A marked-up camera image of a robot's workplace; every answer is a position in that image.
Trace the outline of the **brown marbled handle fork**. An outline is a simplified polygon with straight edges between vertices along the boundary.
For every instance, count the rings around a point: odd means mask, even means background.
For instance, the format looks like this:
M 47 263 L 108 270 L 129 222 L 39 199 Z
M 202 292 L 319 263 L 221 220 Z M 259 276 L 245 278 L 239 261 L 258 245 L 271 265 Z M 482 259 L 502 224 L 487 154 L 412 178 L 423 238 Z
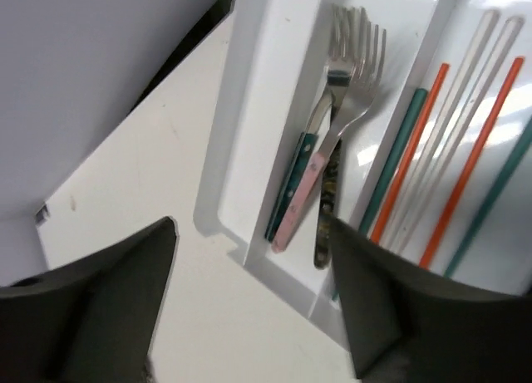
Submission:
M 366 37 L 365 29 L 370 27 L 368 22 L 367 10 L 364 7 L 352 7 L 350 11 L 350 23 L 352 29 L 352 54 L 355 56 L 355 65 L 352 72 L 352 78 L 359 75 L 359 66 L 364 60 L 364 51 L 362 49 L 363 39 Z M 329 123 L 335 124 L 335 119 L 342 106 L 331 111 Z M 327 218 L 334 214 L 334 208 L 337 197 L 337 177 L 340 163 L 342 140 L 337 137 L 334 147 L 328 152 L 328 163 L 325 166 L 322 176 L 320 189 L 320 202 L 317 231 L 315 238 L 313 263 L 317 269 L 324 269 L 330 260 L 328 250 L 328 237 L 330 228 Z

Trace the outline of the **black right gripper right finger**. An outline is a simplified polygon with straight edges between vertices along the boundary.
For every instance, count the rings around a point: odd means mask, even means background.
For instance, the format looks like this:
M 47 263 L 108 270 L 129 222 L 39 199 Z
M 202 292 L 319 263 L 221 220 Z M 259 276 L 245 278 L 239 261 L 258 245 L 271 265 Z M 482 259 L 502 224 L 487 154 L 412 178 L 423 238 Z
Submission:
M 356 378 L 528 382 L 531 298 L 434 274 L 330 218 L 332 272 Z

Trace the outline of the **green chopstick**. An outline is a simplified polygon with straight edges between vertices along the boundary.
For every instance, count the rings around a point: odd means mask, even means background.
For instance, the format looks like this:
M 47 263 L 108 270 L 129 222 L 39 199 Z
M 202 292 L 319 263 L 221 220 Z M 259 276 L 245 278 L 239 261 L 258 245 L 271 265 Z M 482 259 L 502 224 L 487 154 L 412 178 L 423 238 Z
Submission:
M 372 197 L 370 198 L 366 211 L 362 217 L 362 221 L 358 227 L 359 233 L 367 235 L 372 223 L 377 217 L 382 201 L 395 174 L 399 161 L 401 160 L 417 118 L 424 106 L 427 95 L 428 90 L 417 88 L 411 98 L 411 102 L 402 119 L 399 131 L 397 132 L 397 136 L 394 139 L 386 162 L 382 168 L 376 187 L 373 190 Z
M 473 244 L 475 237 L 480 232 L 483 223 L 489 216 L 491 210 L 494 208 L 495 202 L 504 191 L 506 185 L 509 183 L 515 171 L 519 167 L 522 159 L 526 156 L 530 146 L 531 119 L 529 119 L 519 139 L 516 141 L 515 146 L 503 164 L 500 172 L 495 177 L 495 180 L 487 192 L 487 195 L 483 199 L 480 207 L 475 212 L 474 218 L 466 230 L 460 245 L 453 254 L 452 259 L 449 261 L 447 268 L 443 273 L 444 277 L 452 277 L 455 273 L 462 261 L 462 258 L 466 255 L 471 244 Z

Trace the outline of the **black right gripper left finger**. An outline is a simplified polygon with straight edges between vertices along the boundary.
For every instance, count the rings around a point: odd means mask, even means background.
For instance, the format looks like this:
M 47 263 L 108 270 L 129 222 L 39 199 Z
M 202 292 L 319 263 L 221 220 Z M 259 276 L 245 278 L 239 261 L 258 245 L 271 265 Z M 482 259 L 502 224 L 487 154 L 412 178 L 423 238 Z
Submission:
M 164 217 L 1 289 L 3 382 L 140 382 L 178 233 Z

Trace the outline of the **green marbled handle fork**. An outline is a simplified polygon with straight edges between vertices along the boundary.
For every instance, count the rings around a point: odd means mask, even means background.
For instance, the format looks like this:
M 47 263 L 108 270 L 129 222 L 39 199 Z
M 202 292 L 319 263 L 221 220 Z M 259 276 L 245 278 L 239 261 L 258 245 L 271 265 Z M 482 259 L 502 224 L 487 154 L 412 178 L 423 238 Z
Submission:
M 272 242 L 295 189 L 301 180 L 303 171 L 318 141 L 318 130 L 327 111 L 335 111 L 352 79 L 355 56 L 352 54 L 352 29 L 350 11 L 340 5 L 332 6 L 332 30 L 330 36 L 328 60 L 326 63 L 326 84 L 309 121 L 299 136 L 293 157 L 290 160 L 273 206 L 264 238 Z

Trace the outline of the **pink handled fork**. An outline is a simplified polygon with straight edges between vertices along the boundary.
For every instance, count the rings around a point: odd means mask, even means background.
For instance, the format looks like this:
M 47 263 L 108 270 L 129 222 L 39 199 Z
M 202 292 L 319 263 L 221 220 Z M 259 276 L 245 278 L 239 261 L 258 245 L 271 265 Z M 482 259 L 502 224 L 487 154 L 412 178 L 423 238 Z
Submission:
M 288 209 L 272 241 L 272 250 L 275 253 L 286 250 L 302 218 L 313 188 L 328 163 L 328 152 L 334 147 L 336 138 L 341 139 L 342 134 L 350 125 L 364 117 L 376 99 L 386 55 L 387 31 L 377 24 L 371 23 L 369 18 L 368 22 L 371 26 L 365 29 L 366 37 L 362 42 L 364 60 L 359 66 L 359 75 L 351 79 L 335 124 L 330 125 L 319 149 L 310 158 L 303 172 L 303 177 L 294 191 Z

